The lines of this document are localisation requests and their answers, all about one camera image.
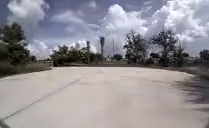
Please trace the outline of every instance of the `vegetation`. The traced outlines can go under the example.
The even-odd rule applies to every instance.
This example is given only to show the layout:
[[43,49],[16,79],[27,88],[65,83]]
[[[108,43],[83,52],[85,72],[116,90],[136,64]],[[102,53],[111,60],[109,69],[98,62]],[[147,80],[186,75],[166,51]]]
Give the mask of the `vegetation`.
[[32,64],[36,62],[36,57],[30,56],[26,46],[26,37],[20,25],[0,25],[0,76],[48,69]]
[[140,33],[131,31],[126,35],[125,58],[130,63],[144,62],[147,55],[148,43]]
[[87,64],[100,62],[102,55],[92,53],[88,47],[80,48],[79,44],[71,48],[66,45],[58,46],[58,50],[54,50],[50,57],[54,61],[54,66],[67,66],[71,63]]

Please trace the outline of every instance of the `grass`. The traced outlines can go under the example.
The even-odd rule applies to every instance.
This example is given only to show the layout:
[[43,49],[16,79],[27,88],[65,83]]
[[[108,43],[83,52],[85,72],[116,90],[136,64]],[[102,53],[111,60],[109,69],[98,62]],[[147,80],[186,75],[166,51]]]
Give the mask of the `grass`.
[[51,70],[51,67],[39,65],[37,63],[14,66],[7,62],[0,62],[0,78],[14,74],[40,72],[46,70]]

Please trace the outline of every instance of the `cloud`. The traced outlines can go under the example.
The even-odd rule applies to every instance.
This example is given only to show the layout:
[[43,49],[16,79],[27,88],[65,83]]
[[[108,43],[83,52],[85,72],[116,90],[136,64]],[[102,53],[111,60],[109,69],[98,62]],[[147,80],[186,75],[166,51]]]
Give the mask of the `cloud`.
[[132,29],[145,32],[143,27],[145,22],[141,19],[141,12],[126,12],[118,4],[110,6],[107,15],[102,20],[105,31],[116,34],[125,34]]
[[93,9],[96,9],[96,8],[97,8],[97,3],[96,3],[96,1],[94,1],[94,0],[89,1],[88,7],[93,8]]
[[34,40],[27,46],[31,54],[36,56],[37,59],[47,59],[52,53],[52,49],[48,48],[45,42]]
[[157,10],[148,25],[149,34],[172,29],[185,42],[209,36],[209,0],[169,0]]
[[65,12],[54,15],[51,18],[51,21],[56,22],[56,23],[63,23],[63,24],[68,24],[68,23],[81,24],[81,23],[84,23],[84,20],[81,19],[79,16],[77,16],[77,14],[72,10],[67,10]]
[[28,39],[32,38],[38,24],[45,19],[45,10],[49,9],[44,0],[11,0],[7,6],[11,13],[8,16],[9,23],[19,23]]
[[78,31],[70,39],[62,40],[65,44],[90,40],[94,42],[96,49],[99,49],[97,37],[105,36],[106,55],[112,55],[113,39],[117,51],[123,53],[121,48],[125,42],[125,34],[130,30],[150,37],[163,29],[172,29],[182,42],[193,45],[189,48],[190,51],[195,51],[196,46],[200,46],[201,49],[203,46],[209,48],[209,0],[167,0],[165,3],[149,16],[143,14],[146,13],[145,10],[153,9],[152,2],[144,3],[145,6],[137,11],[125,11],[118,4],[111,5],[106,15],[99,21],[100,25],[87,23],[75,12],[62,13],[52,20],[66,24],[66,27],[71,23],[73,28],[69,28],[68,31]]
[[152,3],[153,3],[152,0],[148,0],[148,1],[145,1],[143,4],[144,4],[145,6],[149,6],[149,5],[151,5]]

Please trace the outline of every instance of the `treeline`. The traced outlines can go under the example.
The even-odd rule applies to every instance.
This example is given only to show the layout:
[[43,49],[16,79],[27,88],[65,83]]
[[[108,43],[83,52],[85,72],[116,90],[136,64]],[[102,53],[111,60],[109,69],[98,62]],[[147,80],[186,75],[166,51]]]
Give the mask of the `treeline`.
[[[100,37],[101,49],[104,48],[105,38]],[[209,50],[202,50],[198,57],[192,57],[185,52],[183,44],[171,30],[162,31],[150,38],[145,38],[138,32],[131,31],[125,37],[125,56],[115,54],[112,57],[103,57],[90,51],[90,42],[87,47],[80,48],[59,46],[51,55],[54,66],[66,66],[70,63],[100,63],[104,61],[123,61],[127,64],[156,65],[156,66],[194,66],[209,64]]]
[[71,63],[99,63],[102,59],[101,54],[90,51],[90,42],[87,42],[87,47],[84,48],[81,48],[78,43],[75,47],[58,46],[58,50],[54,50],[50,57],[54,66],[68,66]]
[[24,31],[17,23],[0,24],[0,76],[45,70],[35,65],[36,57],[26,48]]
[[189,54],[184,51],[182,44],[171,30],[162,31],[148,40],[140,33],[132,31],[126,35],[124,49],[128,64],[183,66],[189,58]]

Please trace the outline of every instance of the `white cloud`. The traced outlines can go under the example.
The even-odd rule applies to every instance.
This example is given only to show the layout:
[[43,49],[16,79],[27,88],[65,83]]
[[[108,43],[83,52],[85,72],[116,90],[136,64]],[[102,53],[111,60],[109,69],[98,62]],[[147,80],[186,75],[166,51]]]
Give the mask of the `white cloud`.
[[52,53],[52,49],[49,49],[45,42],[39,40],[34,40],[27,48],[37,59],[47,59]]
[[209,8],[209,0],[169,0],[153,14],[148,32],[172,29],[187,42],[207,38],[209,10],[206,8]]
[[89,1],[88,7],[93,8],[93,9],[96,9],[96,8],[97,8],[97,3],[96,3],[96,1],[94,1],[94,0]]
[[44,0],[11,0],[8,9],[11,12],[8,16],[9,23],[17,22],[22,25],[30,39],[34,29],[44,20],[45,9],[49,9],[49,5]]
[[65,12],[54,15],[53,17],[51,17],[51,21],[56,22],[56,23],[64,23],[64,24],[67,24],[67,23],[77,23],[77,24],[84,23],[84,20],[81,19],[79,16],[77,16],[77,14],[75,14],[75,12],[72,11],[72,10],[67,10]]
[[149,1],[145,1],[143,4],[145,5],[145,6],[149,6],[149,5],[151,5],[153,3],[153,1],[152,0],[149,0]]
[[141,12],[126,12],[120,5],[109,7],[107,15],[102,20],[105,31],[116,34],[125,34],[130,30],[145,32],[143,25],[145,20],[141,19]]

